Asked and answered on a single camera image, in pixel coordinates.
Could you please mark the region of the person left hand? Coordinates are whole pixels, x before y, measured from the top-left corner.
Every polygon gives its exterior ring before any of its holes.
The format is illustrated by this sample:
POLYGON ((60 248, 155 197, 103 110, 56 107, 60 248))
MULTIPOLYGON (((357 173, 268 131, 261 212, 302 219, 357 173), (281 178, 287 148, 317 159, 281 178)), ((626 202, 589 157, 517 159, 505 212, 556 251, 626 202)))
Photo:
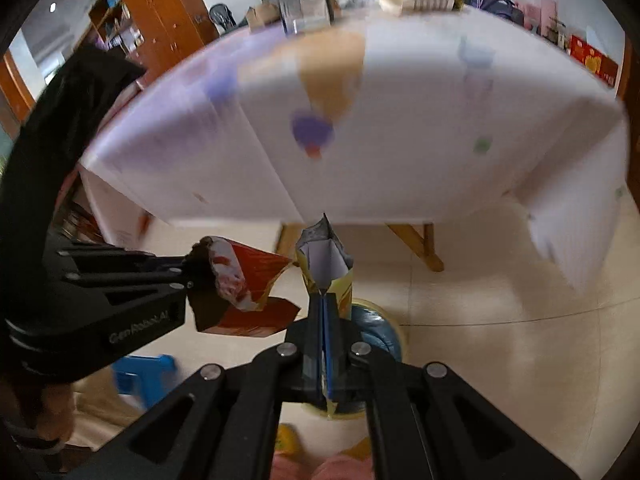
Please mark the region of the person left hand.
POLYGON ((1 382, 1 429, 11 443, 42 455, 58 452, 75 428, 72 385, 50 385, 18 392, 1 382))

